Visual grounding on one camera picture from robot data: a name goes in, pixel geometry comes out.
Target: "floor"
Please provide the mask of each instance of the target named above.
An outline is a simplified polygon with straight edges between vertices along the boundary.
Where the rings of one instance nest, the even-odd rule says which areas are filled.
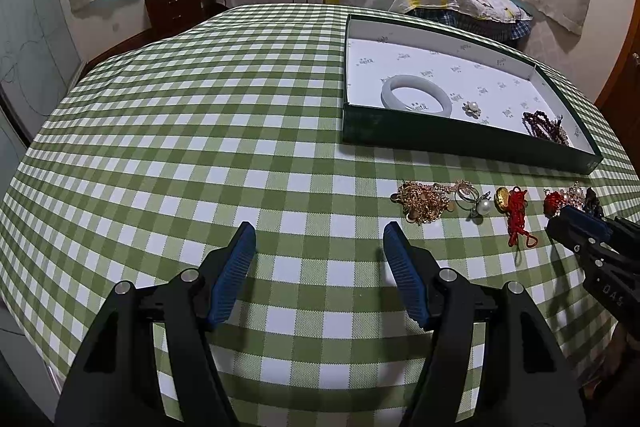
[[[53,421],[58,405],[58,391],[53,385],[44,361],[31,346],[1,300],[0,351],[20,384],[44,414]]]

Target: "wooden door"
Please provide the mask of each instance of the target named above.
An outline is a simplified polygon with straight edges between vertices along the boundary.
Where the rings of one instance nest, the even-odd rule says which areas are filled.
[[[640,0],[613,74],[596,105],[640,174]]]

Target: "green gingham tablecloth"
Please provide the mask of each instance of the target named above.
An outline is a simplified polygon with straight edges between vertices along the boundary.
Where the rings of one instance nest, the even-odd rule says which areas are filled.
[[[520,281],[576,373],[602,352],[614,322],[580,286],[575,257],[550,244],[542,201],[545,187],[578,179],[607,215],[638,218],[640,182],[609,125],[544,67],[602,149],[588,177],[343,145],[350,12],[407,19],[342,6],[239,7],[105,61],[60,103],[0,206],[0,293],[62,378],[114,283],[168,281],[225,246],[241,221],[255,226],[258,254],[210,341],[248,425],[398,424],[430,335],[407,317],[383,258],[382,230],[394,219],[441,266],[495,287]],[[459,178],[482,192],[527,188],[538,247],[509,248],[495,210],[479,226],[462,209],[418,226],[389,200],[403,180]],[[164,405],[178,416],[164,331],[154,328]],[[483,342],[477,327],[460,417],[472,413]]]

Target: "gold chain necklace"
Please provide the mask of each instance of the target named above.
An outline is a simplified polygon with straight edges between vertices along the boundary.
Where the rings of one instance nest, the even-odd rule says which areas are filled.
[[[424,185],[418,182],[404,182],[396,194],[391,195],[391,201],[402,204],[402,213],[409,223],[432,223],[445,210],[453,212],[454,202],[449,195],[454,192],[471,193],[471,184],[459,180],[453,185]]]

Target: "wooden nightstand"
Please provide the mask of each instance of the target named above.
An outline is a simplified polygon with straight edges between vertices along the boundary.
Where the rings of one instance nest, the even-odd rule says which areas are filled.
[[[182,33],[205,19],[200,0],[145,0],[145,5],[157,39]]]

